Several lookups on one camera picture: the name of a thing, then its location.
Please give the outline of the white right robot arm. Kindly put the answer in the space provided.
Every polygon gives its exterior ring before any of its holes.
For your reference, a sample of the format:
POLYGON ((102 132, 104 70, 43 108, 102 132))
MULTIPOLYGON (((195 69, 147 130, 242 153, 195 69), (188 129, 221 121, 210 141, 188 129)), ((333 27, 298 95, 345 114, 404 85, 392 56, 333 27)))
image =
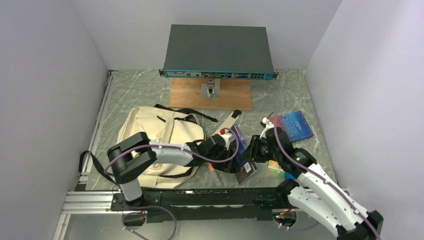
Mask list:
POLYGON ((254 162, 276 161, 292 178, 275 188, 282 208, 303 210, 338 240, 379 240, 384 218, 369 211, 345 193, 305 149, 294 147, 281 128, 253 135, 245 157, 254 162))

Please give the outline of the dark space notebook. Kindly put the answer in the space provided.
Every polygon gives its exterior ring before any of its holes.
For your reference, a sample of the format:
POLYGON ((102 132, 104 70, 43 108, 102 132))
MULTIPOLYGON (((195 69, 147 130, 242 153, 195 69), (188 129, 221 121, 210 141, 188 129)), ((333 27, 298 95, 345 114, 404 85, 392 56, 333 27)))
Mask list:
POLYGON ((239 142, 237 156, 233 160, 236 167, 235 177, 238 184, 241 185, 257 171, 257 167, 254 162, 244 156, 245 151, 248 149, 248 145, 239 126, 234 124, 231 129, 235 132, 236 139, 239 142))

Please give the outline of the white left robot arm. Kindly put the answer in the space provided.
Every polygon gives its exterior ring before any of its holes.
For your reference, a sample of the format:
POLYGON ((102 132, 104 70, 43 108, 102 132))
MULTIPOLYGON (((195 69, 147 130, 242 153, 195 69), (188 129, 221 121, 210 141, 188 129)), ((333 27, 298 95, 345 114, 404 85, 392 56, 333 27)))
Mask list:
POLYGON ((108 170, 119 185, 124 204, 131 210, 144 203, 138 177, 153 164, 173 164, 182 167, 198 167, 204 162, 224 164, 235 158, 240 141, 234 131, 215 134, 206 140, 174 144, 149 139, 145 132, 138 132, 107 151, 108 170))

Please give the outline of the orange blue paperback book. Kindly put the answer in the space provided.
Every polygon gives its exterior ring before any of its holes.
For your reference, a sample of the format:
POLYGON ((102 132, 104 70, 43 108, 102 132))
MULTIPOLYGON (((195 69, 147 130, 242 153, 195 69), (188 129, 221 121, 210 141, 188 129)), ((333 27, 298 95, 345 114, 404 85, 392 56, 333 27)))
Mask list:
POLYGON ((279 115, 276 123, 278 127, 287 133, 292 143, 314 136, 312 129, 301 111, 279 115))

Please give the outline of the beige canvas backpack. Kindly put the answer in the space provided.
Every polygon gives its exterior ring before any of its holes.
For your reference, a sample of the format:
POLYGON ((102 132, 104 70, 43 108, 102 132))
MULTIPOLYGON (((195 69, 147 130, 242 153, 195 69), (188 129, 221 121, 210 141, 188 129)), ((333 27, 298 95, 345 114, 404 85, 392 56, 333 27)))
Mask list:
MULTIPOLYGON (((163 140, 169 144, 206 140, 202 120, 218 122, 218 119, 191 108, 171 109, 163 105, 132 108, 117 134, 119 143, 130 136, 145 132, 150 140, 163 140)), ((138 177, 143 188, 175 189, 189 181, 198 182, 204 174, 200 165, 181 166, 171 163, 154 163, 138 177)))

